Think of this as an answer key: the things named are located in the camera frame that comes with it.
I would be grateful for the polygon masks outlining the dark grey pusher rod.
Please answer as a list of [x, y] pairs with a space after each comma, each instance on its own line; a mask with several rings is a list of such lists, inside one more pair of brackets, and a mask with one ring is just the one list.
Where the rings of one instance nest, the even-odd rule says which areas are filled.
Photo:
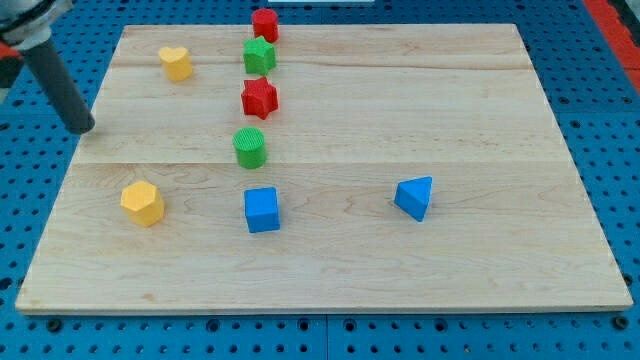
[[91, 131], [94, 117], [54, 43], [46, 40], [21, 54], [66, 130], [76, 135]]

